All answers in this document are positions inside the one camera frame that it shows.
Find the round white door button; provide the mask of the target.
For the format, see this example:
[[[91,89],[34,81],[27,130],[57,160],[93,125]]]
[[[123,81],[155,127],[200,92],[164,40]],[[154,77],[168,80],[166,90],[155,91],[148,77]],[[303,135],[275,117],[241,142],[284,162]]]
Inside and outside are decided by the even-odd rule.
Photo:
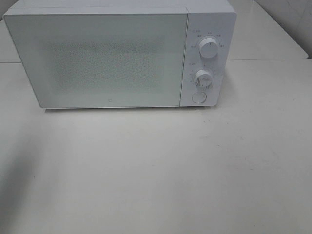
[[[204,103],[207,99],[205,92],[196,92],[192,95],[192,101],[196,104]]]

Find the upper white power knob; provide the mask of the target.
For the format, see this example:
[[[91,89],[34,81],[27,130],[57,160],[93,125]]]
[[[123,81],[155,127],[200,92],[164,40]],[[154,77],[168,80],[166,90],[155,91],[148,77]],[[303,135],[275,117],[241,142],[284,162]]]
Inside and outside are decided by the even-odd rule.
[[[219,41],[215,37],[205,37],[199,42],[198,48],[204,59],[211,59],[218,54]]]

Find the white microwave oven body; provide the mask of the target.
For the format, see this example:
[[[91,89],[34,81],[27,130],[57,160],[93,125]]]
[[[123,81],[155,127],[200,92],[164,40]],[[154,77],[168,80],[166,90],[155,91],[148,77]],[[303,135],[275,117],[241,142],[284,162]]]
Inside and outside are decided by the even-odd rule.
[[[133,14],[187,14],[182,85],[177,107],[215,106],[237,16],[226,0],[19,0],[4,13],[3,20],[7,15]],[[203,58],[199,53],[198,44],[205,37],[215,37],[219,41],[218,54],[213,58]],[[195,83],[195,73],[202,69],[213,75],[212,84],[206,88],[197,87]],[[206,93],[204,103],[192,101],[196,92]]]

